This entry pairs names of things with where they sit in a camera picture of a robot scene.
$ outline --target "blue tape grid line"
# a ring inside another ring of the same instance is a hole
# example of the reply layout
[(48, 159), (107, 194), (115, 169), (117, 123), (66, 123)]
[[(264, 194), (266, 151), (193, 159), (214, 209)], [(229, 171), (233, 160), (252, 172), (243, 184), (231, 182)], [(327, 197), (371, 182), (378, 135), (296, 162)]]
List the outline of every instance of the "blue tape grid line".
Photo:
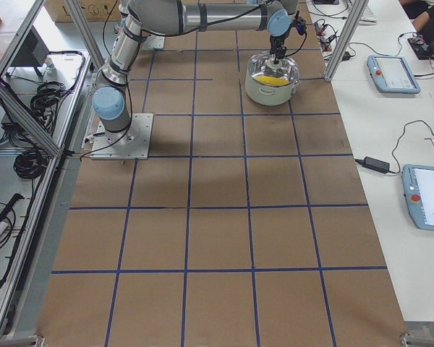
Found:
[[(323, 77), (306, 77), (300, 78), (301, 81), (315, 81), (315, 80), (324, 80)], [(148, 78), (132, 78), (130, 82), (142, 82), (148, 81)], [(172, 82), (183, 82), (183, 81), (214, 81), (213, 78), (196, 78), (196, 80), (192, 78), (152, 78), (150, 81), (172, 81)]]
[[(298, 204), (298, 205), (251, 205), (251, 210), (268, 209), (268, 208), (302, 208), (302, 207), (368, 207), (368, 204)], [(163, 210), (175, 209), (184, 210), (186, 207), (170, 207), (170, 206), (84, 206), (70, 207), (70, 210)], [(196, 206), (189, 207), (190, 210), (244, 210), (247, 206)]]
[[(238, 32), (235, 32), (235, 40), (237, 43), (237, 65), (238, 72), (241, 72), (241, 64), (239, 60), (239, 42), (238, 42)], [(249, 245), (251, 254), (251, 280), (252, 280), (252, 300), (254, 302), (254, 326), (255, 326), (255, 341), (258, 347), (260, 347), (260, 330), (259, 330), (259, 314), (258, 314), (258, 293), (255, 278), (255, 260), (254, 260), (254, 244), (252, 242), (252, 219), (251, 219), (251, 198), (249, 191), (249, 169), (247, 167), (247, 148), (246, 148), (246, 131), (244, 125), (244, 109), (243, 109), (243, 94), (241, 82), (239, 85), (239, 104), (241, 107), (241, 125), (243, 130), (243, 154), (244, 154), (244, 181), (246, 184), (246, 202), (247, 202), (247, 225), (249, 226)]]
[(251, 269), (112, 269), (112, 270), (53, 270), (52, 275), (106, 274), (106, 273), (298, 273), (306, 271), (371, 271), (387, 270), (387, 266), (338, 266), (338, 267), (273, 267)]
[[(148, 82), (146, 84), (145, 94), (143, 98), (143, 106), (142, 106), (142, 112), (145, 112), (145, 105), (146, 105), (146, 98), (148, 96), (148, 87), (150, 84), (149, 78), (151, 77), (151, 72), (153, 71), (153, 62), (154, 62), (154, 56), (156, 52), (153, 52), (153, 58), (151, 59), (150, 64), (150, 71), (148, 73)], [(113, 323), (113, 316), (114, 316), (114, 308), (116, 306), (116, 297), (117, 297), (117, 289), (119, 286), (119, 276), (121, 274), (120, 270), (122, 267), (122, 258), (124, 255), (124, 246), (125, 246), (125, 239), (127, 236), (127, 227), (129, 225), (129, 216), (130, 216), (130, 205), (132, 203), (132, 195), (133, 195), (133, 189), (135, 185), (135, 176), (137, 174), (137, 167), (138, 167), (138, 160), (135, 161), (134, 167), (133, 167), (133, 173), (132, 173), (132, 180), (130, 182), (130, 190), (129, 190), (129, 199), (127, 203), (127, 211), (125, 213), (125, 222), (124, 222), (124, 230), (122, 232), (122, 241), (121, 241), (121, 249), (119, 250), (119, 260), (117, 263), (117, 271), (116, 271), (116, 280), (114, 281), (114, 290), (113, 290), (113, 296), (111, 299), (111, 308), (109, 310), (109, 318), (108, 318), (108, 327), (106, 328), (106, 337), (104, 341), (104, 346), (109, 347), (109, 338), (111, 336), (111, 327)]]
[[(294, 116), (340, 116), (340, 112), (293, 112), (293, 113), (270, 113), (269, 116), (285, 116), (291, 117)], [(189, 113), (155, 113), (155, 117), (157, 116), (167, 116), (167, 117), (177, 117), (177, 116), (190, 116)], [(236, 113), (195, 113), (195, 117), (240, 117), (240, 114)], [(245, 113), (244, 117), (253, 117), (253, 116), (267, 116), (266, 113)]]
[[(195, 48), (197, 49), (197, 33), (195, 34)], [(195, 52), (193, 82), (193, 100), (191, 111), (191, 134), (190, 134), (190, 157), (193, 156), (193, 136), (195, 130), (195, 101), (196, 101), (196, 78), (197, 78), (197, 50)], [(188, 249), (190, 240), (190, 213), (191, 213), (191, 179), (192, 179), (192, 158), (189, 159), (188, 166), (188, 197), (187, 197), (187, 229), (185, 231), (185, 254), (184, 254), (184, 275), (183, 275), (183, 299), (182, 299), (182, 331), (180, 336), (180, 346), (185, 346), (185, 331), (187, 328), (187, 287), (188, 287)]]
[[(291, 101), (289, 101), (289, 109), (292, 110)], [(301, 150), (300, 150), (300, 146), (299, 146), (299, 141), (297, 140), (298, 136), (297, 136), (296, 122), (294, 121), (294, 116), (291, 117), (291, 120), (292, 120), (292, 126), (293, 126), (293, 130), (294, 130), (294, 138), (296, 139), (297, 152), (300, 154)], [(299, 156), (299, 165), (300, 165), (300, 169), (301, 169), (302, 183), (304, 185), (305, 199), (307, 200), (307, 210), (309, 212), (310, 227), (312, 228), (312, 236), (313, 236), (313, 242), (315, 245), (315, 253), (317, 255), (317, 262), (318, 262), (318, 267), (319, 267), (318, 272), (320, 273), (320, 281), (321, 281), (321, 286), (322, 286), (322, 290), (323, 290), (323, 299), (325, 301), (326, 315), (328, 317), (328, 324), (330, 327), (331, 340), (333, 342), (333, 347), (337, 347), (336, 336), (334, 333), (334, 326), (333, 326), (333, 318), (331, 317), (331, 310), (330, 310), (330, 305), (328, 302), (328, 293), (326, 290), (325, 278), (323, 276), (323, 270), (322, 270), (322, 265), (321, 265), (320, 249), (318, 247), (317, 234), (315, 231), (315, 223), (313, 221), (312, 208), (310, 206), (310, 198), (309, 198), (309, 193), (308, 193), (308, 189), (307, 189), (307, 180), (305, 178), (304, 166), (302, 164), (302, 157), (301, 156)]]

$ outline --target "cardboard floor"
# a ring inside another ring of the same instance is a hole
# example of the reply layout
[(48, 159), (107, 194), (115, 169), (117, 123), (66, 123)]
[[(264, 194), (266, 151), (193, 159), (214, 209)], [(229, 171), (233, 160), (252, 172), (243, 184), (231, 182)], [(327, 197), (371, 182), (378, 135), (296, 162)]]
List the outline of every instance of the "cardboard floor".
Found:
[(244, 91), (267, 33), (193, 33), (138, 58), (150, 158), (83, 161), (38, 323), (46, 346), (399, 346), (404, 322), (308, 30), (299, 92), (276, 107)]

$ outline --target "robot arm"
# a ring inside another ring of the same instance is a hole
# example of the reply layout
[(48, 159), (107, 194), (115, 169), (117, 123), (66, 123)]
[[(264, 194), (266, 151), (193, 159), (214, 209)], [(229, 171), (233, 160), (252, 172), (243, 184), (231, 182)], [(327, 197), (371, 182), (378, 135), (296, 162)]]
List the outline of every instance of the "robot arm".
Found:
[(249, 4), (121, 0), (119, 10), (125, 19), (123, 30), (111, 57), (98, 73), (97, 91), (93, 96), (93, 107), (111, 141), (124, 142), (132, 138), (124, 93), (129, 71), (150, 34), (179, 36), (198, 30), (267, 30), (271, 34), (271, 54), (282, 59), (286, 52), (284, 39), (293, 22), (294, 25), (298, 23), (298, 0), (267, 0), (260, 4), (257, 1), (261, 0), (248, 0)]
[(181, 0), (123, 0), (119, 8), (124, 14), (127, 9), (128, 16), (102, 75), (108, 85), (125, 86), (148, 34), (179, 36), (196, 30), (268, 30), (273, 37), (280, 37), (289, 31), (296, 17), (297, 0), (186, 5)]

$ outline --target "wire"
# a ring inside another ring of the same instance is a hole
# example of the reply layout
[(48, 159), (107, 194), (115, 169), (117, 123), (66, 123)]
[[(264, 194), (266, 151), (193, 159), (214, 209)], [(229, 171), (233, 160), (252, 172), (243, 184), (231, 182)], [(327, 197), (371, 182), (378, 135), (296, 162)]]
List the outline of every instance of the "wire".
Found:
[(402, 45), (402, 43), (400, 42), (400, 39), (401, 39), (402, 37), (404, 37), (404, 35), (407, 35), (407, 34), (415, 34), (415, 33), (416, 33), (415, 31), (409, 31), (409, 32), (407, 32), (407, 33), (402, 33), (402, 34), (400, 34), (400, 35), (398, 36), (398, 38), (397, 38), (397, 42), (399, 43), (399, 51), (397, 52), (397, 54), (383, 54), (383, 53), (379, 53), (379, 52), (377, 52), (377, 51), (376, 51), (372, 46), (369, 46), (368, 44), (363, 43), (363, 42), (351, 42), (351, 43), (349, 43), (349, 47), (350, 47), (350, 45), (364, 45), (364, 46), (367, 46), (369, 49), (371, 49), (371, 50), (373, 51), (373, 53), (376, 53), (376, 54), (379, 55), (379, 56), (398, 56), (398, 55), (400, 54), (402, 48), (403, 48), (403, 45)]
[(85, 158), (87, 155), (89, 155), (91, 153), (98, 152), (99, 150), (105, 150), (106, 148), (110, 148), (110, 147), (114, 146), (116, 143), (118, 143), (120, 140), (122, 140), (127, 135), (127, 133), (129, 132), (130, 127), (132, 126), (132, 115), (133, 115), (132, 96), (130, 95), (129, 83), (127, 83), (127, 92), (129, 94), (129, 102), (130, 102), (130, 120), (129, 120), (129, 125), (127, 126), (127, 130), (124, 132), (124, 134), (122, 134), (122, 136), (119, 139), (117, 139), (116, 141), (112, 142), (111, 144), (109, 144), (109, 145), (107, 145), (105, 147), (102, 147), (102, 148), (98, 148), (97, 150), (91, 150), (90, 152), (86, 152), (86, 153), (82, 154), (79, 157), (79, 160), (81, 162), (82, 162), (83, 158)]
[(394, 153), (396, 152), (397, 147), (399, 146), (399, 143), (400, 143), (401, 138), (405, 135), (405, 132), (406, 132), (406, 130), (407, 130), (407, 126), (409, 126), (410, 124), (414, 124), (414, 123), (423, 123), (423, 124), (424, 124), (428, 129), (429, 129), (431, 135), (434, 137), (434, 131), (433, 131), (433, 128), (431, 128), (430, 125), (429, 125), (428, 123), (426, 123), (425, 121), (423, 121), (422, 119), (418, 119), (418, 120), (416, 120), (416, 121), (410, 121), (410, 122), (406, 123), (406, 124), (404, 125), (404, 131), (402, 132), (402, 134), (401, 134), (401, 135), (399, 136), (399, 138), (397, 139), (396, 146), (393, 148), (393, 150), (392, 150), (392, 152), (391, 152), (391, 154), (392, 154), (392, 158), (396, 161), (397, 166), (399, 167), (398, 171), (391, 171), (391, 170), (389, 170), (389, 172), (392, 173), (392, 174), (400, 174), (400, 171), (401, 171), (400, 162), (399, 162), (399, 160), (397, 160), (397, 157), (395, 156)]
[(9, 131), (8, 131), (8, 130), (5, 130), (4, 133), (3, 133), (3, 135), (1, 136), (1, 139), (0, 139), (0, 145), (1, 145), (2, 143), (4, 143), (4, 142), (8, 141), (9, 136), (10, 136)]
[(305, 33), (304, 33), (304, 40), (302, 41), (301, 46), (300, 46), (296, 51), (294, 51), (293, 53), (291, 53), (291, 54), (287, 54), (287, 55), (285, 55), (285, 56), (293, 56), (293, 55), (295, 55), (297, 52), (299, 52), (299, 51), (302, 49), (302, 47), (304, 46), (304, 43), (305, 43), (306, 40), (307, 40), (307, 31), (305, 31)]
[(431, 72), (430, 74), (414, 74), (413, 77), (426, 77), (426, 76), (433, 76), (434, 72)]
[(15, 74), (9, 74), (8, 72), (5, 74), (5, 76), (7, 76), (11, 79), (15, 78), (17, 80), (24, 80), (24, 81), (32, 82), (32, 83), (35, 83), (37, 85), (42, 85), (43, 83), (45, 83), (45, 82), (41, 82), (41, 81), (31, 80), (31, 79), (26, 78), (26, 77), (17, 76)]
[(14, 160), (13, 170), (22, 179), (36, 179), (48, 166), (48, 157), (40, 148), (32, 148), (19, 154)]
[(108, 24), (109, 17), (112, 15), (112, 13), (113, 13), (114, 9), (116, 8), (118, 2), (119, 2), (119, 0), (116, 0), (116, 2), (113, 5), (113, 8), (111, 9), (111, 11), (109, 11), (108, 16), (106, 17), (106, 20), (104, 21), (104, 24), (103, 24), (103, 34), (102, 34), (102, 37), (103, 37), (103, 46), (106, 49), (106, 52), (108, 52), (109, 57), (111, 57), (111, 51), (108, 50), (108, 47), (106, 46), (106, 40), (105, 40), (106, 24)]
[[(270, 4), (270, 3), (273, 2), (273, 1), (274, 1), (274, 0), (268, 1), (268, 2), (265, 3), (265, 4)], [(261, 9), (261, 8), (262, 8), (262, 6), (259, 5), (259, 6), (257, 6), (257, 7), (254, 7), (254, 8), (252, 8), (252, 9), (250, 9), (249, 11), (246, 11), (246, 12), (243, 12), (243, 13), (241, 13), (241, 14), (238, 14), (238, 15), (235, 16), (235, 17), (226, 18), (226, 19), (224, 19), (224, 20), (216, 20), (215, 22), (209, 22), (207, 26), (210, 27), (211, 25), (221, 24), (221, 23), (225, 23), (225, 22), (231, 22), (232, 20), (237, 20), (237, 19), (239, 19), (239, 18), (241, 18), (241, 17), (243, 17), (243, 16), (246, 16), (246, 15), (248, 15), (249, 13), (253, 13), (253, 12), (255, 12), (255, 11), (257, 11), (258, 9)], [(144, 31), (145, 33), (148, 33), (148, 34), (150, 34), (150, 35), (160, 36), (160, 37), (162, 37), (162, 38), (175, 38), (175, 37), (177, 37), (177, 36), (182, 36), (182, 35), (186, 35), (186, 34), (193, 33), (193, 32), (195, 32), (195, 31), (198, 31), (199, 29), (201, 29), (201, 27), (194, 27), (193, 29), (188, 30), (188, 31), (186, 31), (186, 32), (184, 32), (184, 33), (182, 33), (182, 34), (158, 34), (158, 33), (154, 33), (154, 32), (152, 32), (152, 31), (146, 30), (146, 29), (142, 29), (141, 31), (142, 31), (142, 32)]]

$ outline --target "black cable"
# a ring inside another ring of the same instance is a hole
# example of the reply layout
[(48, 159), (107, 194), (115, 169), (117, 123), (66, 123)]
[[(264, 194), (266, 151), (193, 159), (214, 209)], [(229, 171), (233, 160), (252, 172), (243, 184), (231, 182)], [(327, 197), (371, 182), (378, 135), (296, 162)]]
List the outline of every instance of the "black cable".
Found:
[(35, 118), (44, 125), (49, 134), (53, 134), (61, 104), (75, 89), (80, 78), (80, 70), (85, 65), (85, 56), (80, 51), (52, 51), (50, 54), (77, 54), (82, 59), (71, 87), (66, 89), (66, 85), (61, 82), (44, 82), (37, 87), (36, 95), (30, 100), (30, 108), (33, 110)]
[(105, 40), (106, 24), (108, 24), (109, 17), (112, 15), (112, 13), (113, 13), (114, 9), (116, 8), (118, 2), (119, 2), (119, 0), (116, 0), (116, 2), (115, 2), (114, 5), (113, 5), (113, 8), (111, 9), (111, 11), (109, 11), (109, 14), (108, 14), (108, 16), (106, 17), (106, 20), (104, 21), (104, 24), (103, 24), (103, 33), (102, 33), (102, 37), (103, 37), (103, 46), (104, 46), (104, 48), (106, 49), (106, 52), (108, 52), (108, 55), (109, 55), (110, 57), (111, 57), (111, 51), (108, 50), (108, 46), (106, 46), (106, 40)]
[(348, 45), (348, 47), (352, 52), (354, 52), (354, 55), (351, 56), (351, 58), (355, 57), (357, 55), (357, 52), (350, 45)]
[(406, 130), (407, 130), (407, 126), (409, 126), (410, 124), (413, 124), (413, 123), (423, 123), (423, 124), (424, 124), (428, 129), (429, 129), (431, 135), (434, 137), (434, 131), (433, 131), (433, 128), (431, 128), (430, 125), (429, 125), (428, 123), (426, 123), (425, 121), (423, 121), (422, 119), (418, 119), (418, 120), (416, 120), (416, 121), (410, 121), (410, 122), (406, 123), (406, 124), (404, 125), (404, 131), (402, 132), (402, 134), (401, 134), (401, 135), (399, 136), (399, 138), (397, 139), (396, 146), (393, 148), (393, 150), (392, 150), (392, 152), (391, 152), (391, 154), (392, 154), (392, 158), (397, 162), (397, 166), (399, 167), (398, 171), (391, 171), (391, 170), (389, 170), (389, 172), (392, 173), (392, 174), (399, 174), (400, 171), (401, 171), (400, 162), (397, 160), (397, 158), (396, 158), (396, 156), (394, 155), (394, 153), (395, 153), (395, 151), (397, 150), (397, 147), (399, 146), (400, 139), (405, 135), (405, 132), (406, 132)]
[(87, 155), (89, 155), (91, 153), (98, 152), (99, 150), (105, 150), (106, 148), (110, 148), (110, 147), (114, 146), (116, 143), (118, 143), (120, 140), (122, 140), (127, 135), (127, 133), (130, 130), (130, 127), (132, 126), (132, 115), (133, 115), (132, 96), (130, 95), (129, 83), (127, 83), (127, 92), (129, 94), (129, 102), (130, 102), (130, 120), (129, 120), (129, 125), (127, 126), (127, 130), (124, 132), (124, 134), (122, 134), (122, 136), (119, 139), (112, 142), (111, 144), (109, 144), (105, 147), (102, 147), (102, 148), (98, 148), (97, 150), (91, 150), (90, 152), (86, 152), (86, 153), (82, 154), (79, 157), (80, 161), (82, 161), (83, 158), (85, 158)]
[(294, 51), (293, 53), (287, 54), (287, 55), (285, 55), (285, 56), (293, 56), (293, 55), (295, 55), (297, 52), (299, 52), (299, 51), (302, 49), (302, 47), (304, 46), (304, 43), (305, 43), (306, 40), (307, 40), (307, 31), (305, 31), (305, 33), (304, 33), (304, 40), (302, 41), (302, 43), (301, 43), (301, 45), (299, 46), (299, 48), (298, 48), (296, 51)]
[(48, 157), (40, 148), (32, 148), (19, 154), (14, 160), (13, 170), (22, 179), (36, 179), (48, 166)]
[(433, 76), (434, 72), (431, 72), (430, 74), (414, 74), (413, 77), (418, 78), (418, 77), (426, 77), (426, 76)]
[[(211, 25), (216, 25), (216, 24), (221, 24), (221, 23), (225, 23), (225, 22), (231, 22), (232, 20), (237, 20), (237, 19), (239, 19), (239, 18), (241, 18), (241, 17), (243, 17), (243, 16), (246, 16), (246, 15), (248, 15), (248, 14), (250, 14), (250, 13), (253, 13), (253, 12), (257, 11), (257, 10), (260, 9), (260, 8), (261, 8), (261, 5), (259, 5), (259, 6), (257, 6), (257, 7), (254, 7), (254, 8), (252, 8), (252, 9), (250, 9), (249, 11), (246, 11), (246, 12), (243, 12), (243, 13), (241, 13), (241, 14), (238, 14), (238, 15), (235, 16), (235, 17), (226, 18), (226, 19), (224, 19), (224, 20), (216, 20), (215, 22), (209, 22), (209, 23), (208, 23), (208, 27), (210, 27)], [(177, 37), (177, 36), (182, 36), (182, 35), (186, 35), (186, 34), (193, 33), (193, 32), (195, 32), (195, 31), (198, 31), (199, 29), (201, 29), (201, 27), (198, 26), (198, 27), (195, 27), (195, 28), (193, 28), (193, 29), (191, 29), (191, 30), (185, 31), (185, 32), (182, 33), (182, 34), (158, 34), (158, 33), (154, 33), (154, 32), (152, 32), (152, 31), (146, 30), (146, 29), (142, 29), (141, 31), (142, 31), (142, 32), (144, 31), (145, 33), (148, 33), (148, 34), (150, 34), (150, 35), (160, 36), (160, 37), (162, 37), (162, 38), (175, 38), (175, 37)]]
[(1, 138), (0, 138), (0, 145), (1, 145), (2, 143), (4, 143), (4, 142), (8, 141), (8, 139), (9, 139), (9, 135), (10, 135), (9, 131), (8, 131), (8, 130), (5, 130), (4, 133), (3, 133), (3, 135), (2, 135)]
[(376, 53), (376, 54), (379, 55), (379, 56), (398, 56), (398, 55), (400, 54), (402, 48), (403, 48), (403, 45), (402, 45), (402, 43), (400, 42), (400, 39), (401, 39), (404, 35), (406, 35), (406, 34), (415, 34), (415, 33), (416, 33), (415, 31), (409, 31), (409, 32), (407, 32), (407, 33), (403, 33), (403, 34), (400, 34), (400, 35), (398, 36), (398, 38), (397, 38), (397, 42), (399, 43), (399, 51), (397, 52), (397, 54), (383, 54), (383, 53), (379, 53), (379, 52), (377, 52), (377, 51), (376, 51), (372, 46), (369, 46), (368, 44), (363, 43), (363, 42), (351, 42), (351, 43), (349, 43), (349, 47), (350, 47), (350, 45), (364, 45), (364, 46), (367, 46), (369, 49), (371, 49), (371, 50), (373, 51), (373, 53)]
[(26, 78), (26, 77), (17, 76), (15, 74), (9, 74), (8, 72), (5, 74), (5, 76), (7, 76), (7, 77), (9, 77), (11, 79), (16, 78), (18, 80), (24, 80), (24, 81), (32, 82), (32, 83), (35, 83), (37, 85), (42, 85), (43, 83), (45, 83), (45, 82), (42, 82), (42, 81), (35, 81), (35, 80), (31, 80), (31, 79)]

